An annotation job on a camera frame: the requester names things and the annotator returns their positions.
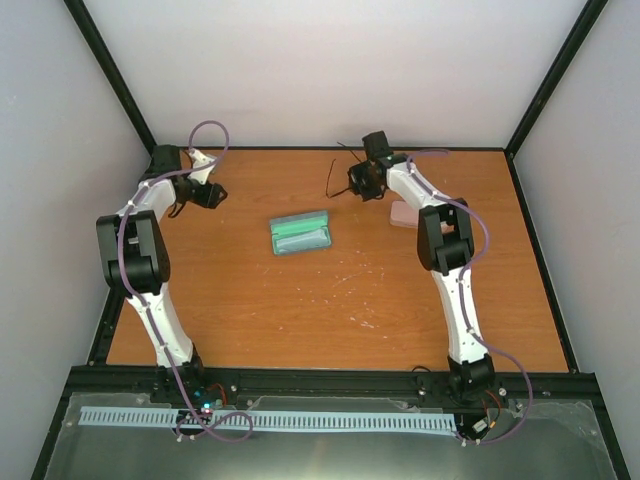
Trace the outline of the pink glasses case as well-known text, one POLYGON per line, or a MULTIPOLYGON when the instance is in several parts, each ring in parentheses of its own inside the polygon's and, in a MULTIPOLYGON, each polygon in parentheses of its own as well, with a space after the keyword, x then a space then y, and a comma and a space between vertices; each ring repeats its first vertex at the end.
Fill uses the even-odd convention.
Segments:
POLYGON ((389 223, 395 227, 416 229, 418 211, 404 201, 393 201, 390 209, 389 223))

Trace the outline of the grey-blue glasses case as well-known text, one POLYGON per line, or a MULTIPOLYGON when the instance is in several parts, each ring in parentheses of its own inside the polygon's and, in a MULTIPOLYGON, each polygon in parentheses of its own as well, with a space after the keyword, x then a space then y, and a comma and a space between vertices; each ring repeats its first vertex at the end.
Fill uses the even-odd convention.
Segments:
POLYGON ((271 234, 271 244, 273 253, 276 256, 291 255, 296 253, 306 253, 316 250, 327 249, 332 246, 332 238, 329 230, 329 212, 327 210, 319 210, 296 215, 273 218, 269 221, 271 234), (327 231, 331 240, 331 245, 326 248, 295 252, 289 254, 278 254, 275 249, 275 242, 278 238, 287 237, 299 233, 313 231, 316 229, 324 229, 327 231))

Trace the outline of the light-blue cleaning cloth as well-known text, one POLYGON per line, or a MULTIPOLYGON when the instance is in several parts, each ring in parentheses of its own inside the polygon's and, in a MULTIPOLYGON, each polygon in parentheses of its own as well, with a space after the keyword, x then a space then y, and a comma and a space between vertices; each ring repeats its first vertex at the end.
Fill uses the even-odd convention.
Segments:
POLYGON ((330 237, 324 229, 316 229, 287 237, 278 238, 275 249, 278 254, 289 254, 326 248, 331 245, 330 237))

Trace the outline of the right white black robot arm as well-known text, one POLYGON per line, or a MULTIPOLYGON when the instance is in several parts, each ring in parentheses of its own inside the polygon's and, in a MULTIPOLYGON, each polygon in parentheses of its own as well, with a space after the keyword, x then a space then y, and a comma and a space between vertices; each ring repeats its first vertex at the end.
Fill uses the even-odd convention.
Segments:
POLYGON ((419 171, 415 156, 393 151, 383 131, 362 138, 365 160, 348 170, 350 190, 369 201, 388 191, 417 212, 417 255, 438 289, 448 332, 448 391, 469 402, 491 387, 495 369, 482 336, 471 284, 475 254, 470 210, 419 171))

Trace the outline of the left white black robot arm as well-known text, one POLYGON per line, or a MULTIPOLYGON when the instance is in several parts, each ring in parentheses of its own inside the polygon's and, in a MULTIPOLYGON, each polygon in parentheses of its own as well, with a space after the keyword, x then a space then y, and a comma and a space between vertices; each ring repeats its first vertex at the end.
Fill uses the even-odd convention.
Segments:
POLYGON ((173 218, 189 203, 215 209, 226 190, 209 181, 218 159, 193 150, 185 170, 182 151, 157 145, 133 198, 117 213, 96 221, 101 266, 109 287, 124 294, 140 317, 153 345, 159 383, 186 402, 201 400, 208 378, 194 342, 182 327, 169 292, 171 264, 160 221, 173 218))

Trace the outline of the black cage frame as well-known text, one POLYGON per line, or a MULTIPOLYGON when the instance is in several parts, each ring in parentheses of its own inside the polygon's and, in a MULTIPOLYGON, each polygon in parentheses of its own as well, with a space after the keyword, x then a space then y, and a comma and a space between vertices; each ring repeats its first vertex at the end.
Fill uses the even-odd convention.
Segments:
MULTIPOLYGON (((603 1, 588 1, 584 4, 558 54, 554 58, 551 67, 537 89, 522 119, 518 123, 514 134, 509 140, 507 146, 501 150, 505 156, 505 162, 511 175, 511 181, 535 255, 536 264, 543 282, 547 300, 551 308, 563 355, 567 363, 568 370, 565 373, 589 374, 580 371, 578 367, 568 331, 560 312, 558 299, 552 285, 548 267, 543 258, 543 253, 533 225, 529 207, 525 200, 520 179, 516 172, 514 158, 523 145, 524 140, 533 129, 533 126, 540 117, 544 107, 550 100, 552 94, 556 90, 556 87, 559 85, 591 29, 599 19, 605 6, 606 4, 603 1)), ((97 60, 106 79, 110 83, 115 95, 124 108, 125 113, 129 117, 129 120, 141 139, 145 149, 151 150, 156 145, 153 134, 144 120, 142 112, 134 100, 134 97, 118 69, 115 60, 109 52, 109 49, 87 6, 82 1, 69 1, 67 2, 66 7, 97 60)), ((123 304, 124 297, 119 291, 112 291, 109 293, 98 323, 98 329, 94 336, 88 360, 82 366, 107 365, 106 355, 111 347, 115 328, 118 323, 118 316, 121 313, 123 304)), ((58 407, 54 413, 48 434, 32 474, 35 479, 45 478, 52 470, 51 463, 55 445, 60 438, 62 430, 65 428, 63 424, 63 415, 69 405, 71 396, 65 397, 62 393, 60 397, 58 407)), ((629 471, 614 432, 602 394, 601 401, 599 403, 594 401, 592 401, 592 403, 595 407, 598 426, 604 438, 607 458, 611 462, 616 477, 619 479, 626 479, 629 476, 629 471)))

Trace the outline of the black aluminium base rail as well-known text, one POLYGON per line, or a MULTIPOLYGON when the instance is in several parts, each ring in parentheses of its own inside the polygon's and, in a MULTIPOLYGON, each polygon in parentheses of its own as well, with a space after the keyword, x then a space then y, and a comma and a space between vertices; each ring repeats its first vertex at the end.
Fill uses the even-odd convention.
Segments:
MULTIPOLYGON (((531 373, 530 386, 518 373, 498 373, 490 390, 508 400, 587 399, 601 401, 593 374, 531 373)), ((411 405, 456 409, 463 402, 453 399, 446 372, 427 371, 349 371, 287 369, 207 368, 204 378, 188 380, 185 389, 195 405, 224 399, 228 405, 244 409, 249 400, 262 396, 364 397, 404 400, 411 405)), ((154 367, 77 366, 71 369, 63 389, 65 397, 73 393, 141 393, 155 403, 182 405, 172 373, 154 367)))

